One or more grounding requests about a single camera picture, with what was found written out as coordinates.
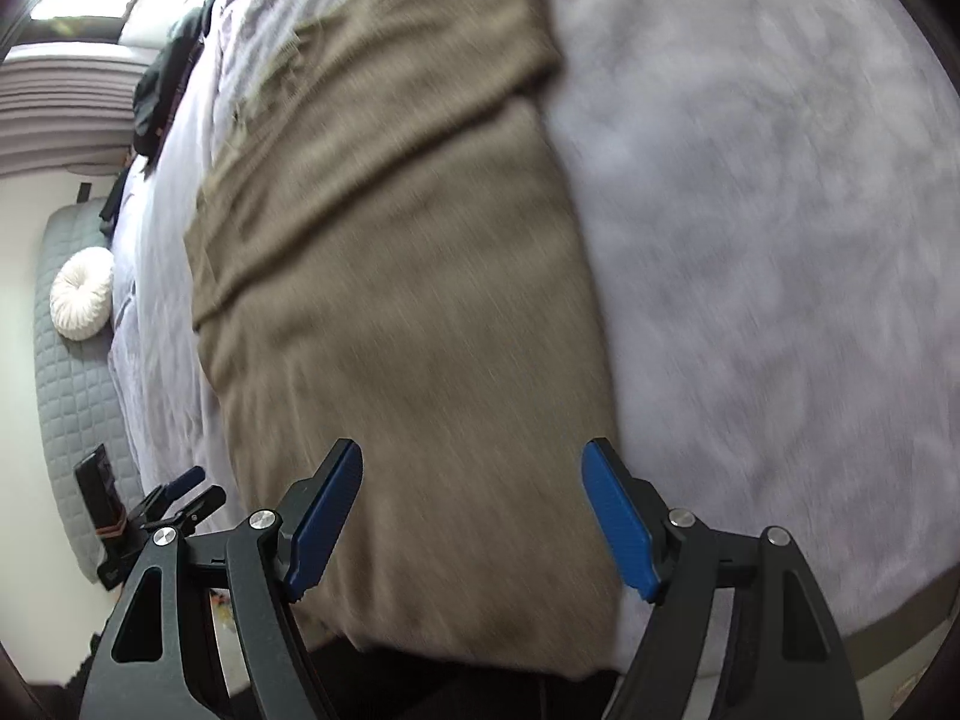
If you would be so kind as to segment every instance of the mattress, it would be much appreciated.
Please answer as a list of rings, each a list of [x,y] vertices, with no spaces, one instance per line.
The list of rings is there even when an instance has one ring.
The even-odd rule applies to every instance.
[[[50,319],[50,286],[64,263],[85,247],[103,247],[102,201],[90,200],[51,215],[40,244],[34,303],[37,411],[56,510],[83,576],[97,581],[103,548],[83,505],[73,469],[102,443],[120,499],[133,507],[142,497],[120,401],[107,370],[112,333],[107,327],[86,341],[67,341]]]
[[[182,235],[271,56],[339,1],[214,9],[137,249],[134,440],[157,478],[199,463],[233,488]],[[960,562],[960,104],[943,67],[898,0],[548,1],[566,67],[544,117],[624,461],[713,527],[789,528],[841,632],[866,630]],[[648,616],[625,592],[615,665]],[[704,670],[722,651],[712,635]]]

